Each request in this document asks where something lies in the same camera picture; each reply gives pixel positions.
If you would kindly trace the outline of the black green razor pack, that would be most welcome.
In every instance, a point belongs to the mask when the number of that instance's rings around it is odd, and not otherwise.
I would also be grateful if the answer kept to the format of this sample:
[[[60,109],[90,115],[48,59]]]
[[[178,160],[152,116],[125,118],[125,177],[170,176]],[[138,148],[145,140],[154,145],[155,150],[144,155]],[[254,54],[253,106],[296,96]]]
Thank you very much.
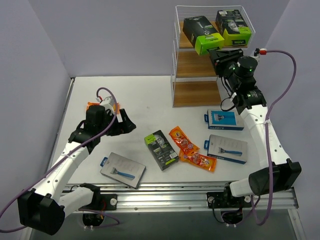
[[[199,56],[224,46],[225,39],[204,15],[185,18],[182,31]]]

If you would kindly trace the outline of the tall green black razor box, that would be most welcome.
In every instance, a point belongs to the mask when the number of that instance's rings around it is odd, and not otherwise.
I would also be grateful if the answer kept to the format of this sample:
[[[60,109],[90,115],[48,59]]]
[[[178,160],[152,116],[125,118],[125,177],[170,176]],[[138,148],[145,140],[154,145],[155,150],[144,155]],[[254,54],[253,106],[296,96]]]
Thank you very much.
[[[224,46],[247,46],[252,36],[245,19],[238,9],[219,10],[215,24],[224,38]]]

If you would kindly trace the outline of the small black green razor box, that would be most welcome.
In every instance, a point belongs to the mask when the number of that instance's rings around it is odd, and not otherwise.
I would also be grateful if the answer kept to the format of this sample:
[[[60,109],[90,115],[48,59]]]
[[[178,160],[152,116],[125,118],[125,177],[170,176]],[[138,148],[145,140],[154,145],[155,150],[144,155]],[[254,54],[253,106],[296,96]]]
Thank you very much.
[[[178,154],[161,130],[147,135],[144,142],[162,171],[179,162]]]

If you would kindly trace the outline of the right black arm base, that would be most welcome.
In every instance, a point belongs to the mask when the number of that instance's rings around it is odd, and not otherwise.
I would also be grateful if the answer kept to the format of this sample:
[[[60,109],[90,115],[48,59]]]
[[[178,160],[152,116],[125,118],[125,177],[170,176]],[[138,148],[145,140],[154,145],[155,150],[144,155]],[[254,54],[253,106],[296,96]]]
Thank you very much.
[[[206,193],[206,200],[208,208],[212,209],[224,209],[224,208],[231,208],[232,205],[230,201],[225,196],[223,192],[207,192]]]

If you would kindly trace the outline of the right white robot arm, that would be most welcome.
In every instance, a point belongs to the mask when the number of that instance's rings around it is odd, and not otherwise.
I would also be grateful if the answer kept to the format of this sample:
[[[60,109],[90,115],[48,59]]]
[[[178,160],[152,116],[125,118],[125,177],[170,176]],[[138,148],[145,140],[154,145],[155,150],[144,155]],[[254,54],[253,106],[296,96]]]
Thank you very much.
[[[270,121],[272,107],[267,106],[254,78],[258,56],[266,55],[268,50],[258,48],[254,56],[245,56],[242,49],[208,52],[215,73],[227,81],[231,102],[250,132],[260,161],[260,170],[229,183],[222,193],[223,203],[232,207],[240,197],[271,195],[290,189],[302,167],[291,160],[280,143]]]

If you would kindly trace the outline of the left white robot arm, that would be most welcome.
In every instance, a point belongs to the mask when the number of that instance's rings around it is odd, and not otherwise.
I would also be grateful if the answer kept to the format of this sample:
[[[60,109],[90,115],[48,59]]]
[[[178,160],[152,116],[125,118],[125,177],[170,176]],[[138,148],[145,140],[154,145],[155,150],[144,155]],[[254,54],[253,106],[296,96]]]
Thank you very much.
[[[17,199],[19,221],[25,227],[54,235],[66,217],[85,209],[100,211],[103,208],[101,190],[90,183],[82,183],[75,190],[62,192],[80,164],[92,153],[103,136],[128,134],[136,129],[125,109],[119,111],[122,121],[111,107],[92,105],[43,179],[28,188]]]

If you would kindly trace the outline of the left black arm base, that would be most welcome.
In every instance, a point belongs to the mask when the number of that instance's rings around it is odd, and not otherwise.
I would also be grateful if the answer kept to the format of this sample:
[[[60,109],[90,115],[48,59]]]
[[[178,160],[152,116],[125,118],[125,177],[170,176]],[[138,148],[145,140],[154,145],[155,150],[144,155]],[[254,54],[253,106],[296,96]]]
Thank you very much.
[[[118,195],[111,194],[102,194],[100,197],[100,205],[99,208],[101,211],[115,211],[117,209],[118,204]]]

